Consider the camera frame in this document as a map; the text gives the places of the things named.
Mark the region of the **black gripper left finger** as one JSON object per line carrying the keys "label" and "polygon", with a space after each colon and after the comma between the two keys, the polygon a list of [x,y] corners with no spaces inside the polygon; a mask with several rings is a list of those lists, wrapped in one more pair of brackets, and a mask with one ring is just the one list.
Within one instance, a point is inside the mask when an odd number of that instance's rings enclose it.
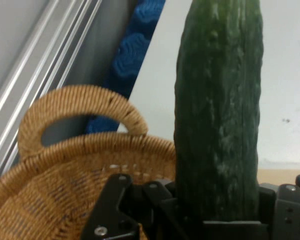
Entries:
{"label": "black gripper left finger", "polygon": [[135,184],[128,174],[112,174],[80,239],[188,240],[179,210],[172,181],[161,179]]}

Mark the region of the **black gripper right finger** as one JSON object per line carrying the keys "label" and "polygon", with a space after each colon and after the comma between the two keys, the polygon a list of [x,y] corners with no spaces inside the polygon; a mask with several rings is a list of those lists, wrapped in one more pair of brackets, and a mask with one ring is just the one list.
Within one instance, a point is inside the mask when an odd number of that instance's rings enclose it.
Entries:
{"label": "black gripper right finger", "polygon": [[270,240],[300,240],[300,174],[295,183],[259,185],[259,220]]}

